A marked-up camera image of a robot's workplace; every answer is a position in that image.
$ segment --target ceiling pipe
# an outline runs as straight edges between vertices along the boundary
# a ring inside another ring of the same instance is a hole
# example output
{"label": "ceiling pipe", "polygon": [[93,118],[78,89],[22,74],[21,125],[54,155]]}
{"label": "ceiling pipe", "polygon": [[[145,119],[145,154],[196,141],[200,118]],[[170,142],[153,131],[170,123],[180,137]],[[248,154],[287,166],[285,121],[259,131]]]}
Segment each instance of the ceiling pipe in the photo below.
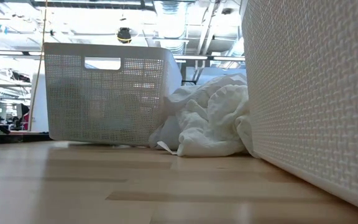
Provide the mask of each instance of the ceiling pipe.
{"label": "ceiling pipe", "polygon": [[10,97],[22,96],[21,94],[17,94],[15,91],[8,90],[6,88],[0,88],[0,95],[6,95]]}
{"label": "ceiling pipe", "polygon": [[244,38],[238,38],[226,52],[227,57],[241,57],[244,54]]}
{"label": "ceiling pipe", "polygon": [[7,92],[7,94],[13,94],[13,93],[15,93],[15,92],[18,92],[18,90],[17,89],[15,89],[15,88],[11,88],[11,87],[8,87],[8,86],[0,86],[1,88],[4,88],[4,89],[7,89],[7,90],[11,90],[10,92]]}
{"label": "ceiling pipe", "polygon": [[200,79],[201,73],[203,72],[204,68],[205,68],[205,61],[203,61],[203,64],[200,68],[195,69],[195,73],[193,75],[193,81],[195,85],[197,85],[197,82]]}
{"label": "ceiling pipe", "polygon": [[[221,4],[220,1],[216,1],[216,4],[218,5],[218,9],[216,10],[216,12],[214,12],[213,14],[215,15],[215,19],[214,19],[214,23],[216,23],[217,18],[219,18],[222,14],[223,11],[223,4]],[[203,49],[203,55],[206,55],[208,49],[209,49],[209,45],[211,44],[212,38],[214,36],[215,30],[216,30],[216,26],[213,24],[212,20],[210,22],[211,27],[209,28],[209,32],[208,32],[208,37],[206,39],[206,43],[205,43],[205,47]]]}
{"label": "ceiling pipe", "polygon": [[206,33],[209,29],[209,25],[211,24],[212,14],[214,12],[215,4],[216,4],[215,2],[211,2],[209,4],[208,9],[207,9],[205,16],[203,18],[205,20],[201,21],[201,23],[203,24],[203,28],[201,30],[200,41],[198,42],[198,46],[197,46],[197,51],[196,51],[197,55],[201,53],[201,48],[203,47]]}

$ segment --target ceiling light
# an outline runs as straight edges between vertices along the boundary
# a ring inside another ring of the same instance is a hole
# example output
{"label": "ceiling light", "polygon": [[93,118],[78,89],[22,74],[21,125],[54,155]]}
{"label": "ceiling light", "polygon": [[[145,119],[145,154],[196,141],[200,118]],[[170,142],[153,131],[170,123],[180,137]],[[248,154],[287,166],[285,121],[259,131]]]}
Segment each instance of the ceiling light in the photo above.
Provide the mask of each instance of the ceiling light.
{"label": "ceiling light", "polygon": [[41,56],[41,52],[29,52],[29,55],[31,55],[31,56]]}
{"label": "ceiling light", "polygon": [[10,76],[11,80],[23,81],[23,82],[26,82],[26,83],[31,82],[30,78],[27,75],[23,74],[23,73],[19,73],[17,71],[12,70],[12,69],[9,69],[8,72],[9,72],[9,76]]}
{"label": "ceiling light", "polygon": [[131,34],[129,33],[129,28],[120,28],[117,34],[117,39],[123,44],[129,44],[132,41]]}
{"label": "ceiling light", "polygon": [[175,59],[206,60],[208,57],[201,56],[201,55],[174,55],[173,58],[175,58]]}
{"label": "ceiling light", "polygon": [[246,58],[245,57],[214,57],[213,60],[243,62],[246,60]]}

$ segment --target ceiling beam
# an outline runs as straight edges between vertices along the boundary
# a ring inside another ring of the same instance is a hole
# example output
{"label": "ceiling beam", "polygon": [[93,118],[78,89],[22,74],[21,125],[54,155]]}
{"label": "ceiling beam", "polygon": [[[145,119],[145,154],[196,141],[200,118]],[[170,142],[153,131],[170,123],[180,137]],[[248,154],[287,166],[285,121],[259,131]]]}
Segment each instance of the ceiling beam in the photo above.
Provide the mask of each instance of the ceiling beam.
{"label": "ceiling beam", "polygon": [[30,100],[30,98],[0,97],[0,100]]}
{"label": "ceiling beam", "polygon": [[0,84],[0,87],[31,87],[31,84]]}
{"label": "ceiling beam", "polygon": [[201,21],[201,23],[203,24],[203,27],[202,27],[202,30],[201,30],[200,41],[198,42],[196,54],[201,53],[201,48],[203,47],[206,33],[207,33],[208,29],[209,29],[209,25],[211,24],[212,15],[213,15],[214,8],[215,8],[216,4],[218,4],[218,3],[211,2],[209,4],[209,6],[207,8],[207,11],[205,12],[205,16],[203,18],[205,20]]}
{"label": "ceiling beam", "polygon": [[111,2],[70,2],[70,1],[49,1],[46,3],[45,1],[31,1],[31,5],[34,7],[66,7],[66,8],[82,8],[82,9],[131,9],[131,10],[146,10],[155,12],[154,5],[150,3],[151,1],[147,1],[145,3],[141,3],[140,1],[128,0],[128,1],[117,1],[116,4]]}
{"label": "ceiling beam", "polygon": [[216,30],[216,26],[213,23],[216,23],[216,21],[221,17],[222,11],[223,11],[223,4],[219,4],[218,9],[216,10],[216,12],[214,12],[214,15],[215,15],[214,21],[211,20],[211,22],[210,22],[211,26],[209,28],[208,37],[206,39],[205,47],[202,52],[203,55],[205,55],[207,53],[207,51],[209,49],[209,45],[211,44],[212,38],[213,38],[215,30]]}
{"label": "ceiling beam", "polygon": [[[0,57],[9,58],[33,58],[39,60],[40,52],[30,52],[33,55],[23,55],[23,51],[0,50]],[[223,61],[244,61],[244,57],[225,57],[225,56],[212,56],[212,55],[173,55],[175,59],[180,60],[223,60]]]}

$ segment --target ceiling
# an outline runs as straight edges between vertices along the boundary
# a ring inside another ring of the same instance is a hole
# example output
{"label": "ceiling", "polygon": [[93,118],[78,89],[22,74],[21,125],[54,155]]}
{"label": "ceiling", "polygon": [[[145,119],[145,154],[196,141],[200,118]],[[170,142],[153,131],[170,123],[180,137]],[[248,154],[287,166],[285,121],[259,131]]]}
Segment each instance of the ceiling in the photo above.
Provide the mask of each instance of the ceiling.
{"label": "ceiling", "polygon": [[[167,2],[49,0],[45,42],[122,45],[117,33],[128,27],[132,42],[126,45],[186,55],[234,54],[241,37],[241,0]],[[172,8],[170,2],[178,4]],[[0,1],[0,50],[40,51],[45,6],[45,1]],[[31,58],[0,57],[0,84],[23,84],[9,71],[32,79],[38,66],[39,60]],[[1,95],[29,98],[30,87],[0,87]]]}

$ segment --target white plastic basket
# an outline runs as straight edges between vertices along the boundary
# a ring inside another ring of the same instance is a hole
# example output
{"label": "white plastic basket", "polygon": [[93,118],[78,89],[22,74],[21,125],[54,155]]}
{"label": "white plastic basket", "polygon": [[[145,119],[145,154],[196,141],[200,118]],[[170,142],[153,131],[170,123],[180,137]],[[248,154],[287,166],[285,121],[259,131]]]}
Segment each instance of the white plastic basket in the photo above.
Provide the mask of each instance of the white plastic basket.
{"label": "white plastic basket", "polygon": [[[85,58],[119,58],[117,70]],[[56,140],[147,146],[164,119],[163,97],[181,85],[167,49],[45,44],[49,135]]]}
{"label": "white plastic basket", "polygon": [[358,206],[358,1],[249,0],[242,30],[255,152]]}

